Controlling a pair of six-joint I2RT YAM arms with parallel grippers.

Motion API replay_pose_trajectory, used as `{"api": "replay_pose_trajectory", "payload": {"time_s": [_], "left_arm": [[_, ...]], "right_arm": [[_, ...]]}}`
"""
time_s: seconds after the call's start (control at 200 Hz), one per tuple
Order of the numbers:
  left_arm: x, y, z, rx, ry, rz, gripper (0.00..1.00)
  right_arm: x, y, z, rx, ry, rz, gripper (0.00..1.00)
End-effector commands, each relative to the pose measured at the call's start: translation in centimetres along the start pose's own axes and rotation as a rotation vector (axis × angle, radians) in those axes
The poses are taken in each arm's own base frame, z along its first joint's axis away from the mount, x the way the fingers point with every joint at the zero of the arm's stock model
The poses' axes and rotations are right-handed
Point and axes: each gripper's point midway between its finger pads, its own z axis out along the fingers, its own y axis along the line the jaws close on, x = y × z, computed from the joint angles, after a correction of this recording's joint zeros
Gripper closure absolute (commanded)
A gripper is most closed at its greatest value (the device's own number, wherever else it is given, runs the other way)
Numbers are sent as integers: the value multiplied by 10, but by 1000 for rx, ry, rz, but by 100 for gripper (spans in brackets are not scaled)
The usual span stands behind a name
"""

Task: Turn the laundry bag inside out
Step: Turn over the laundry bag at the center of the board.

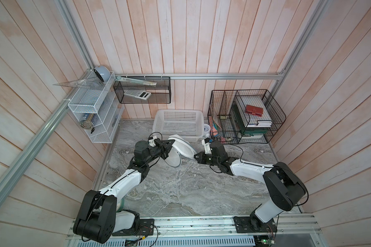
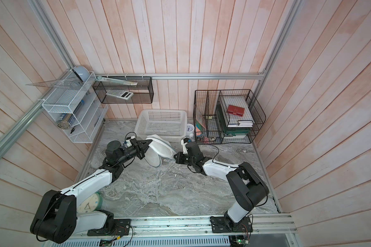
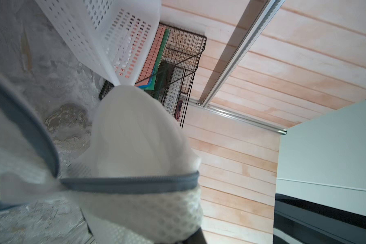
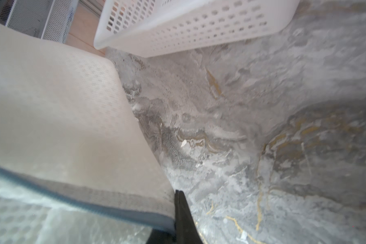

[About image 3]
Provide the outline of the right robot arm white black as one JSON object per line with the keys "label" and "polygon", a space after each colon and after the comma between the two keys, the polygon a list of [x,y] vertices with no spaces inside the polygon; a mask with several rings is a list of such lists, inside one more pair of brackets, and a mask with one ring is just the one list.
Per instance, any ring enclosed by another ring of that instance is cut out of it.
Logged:
{"label": "right robot arm white black", "polygon": [[366,244],[366,100],[281,137],[275,244]]}

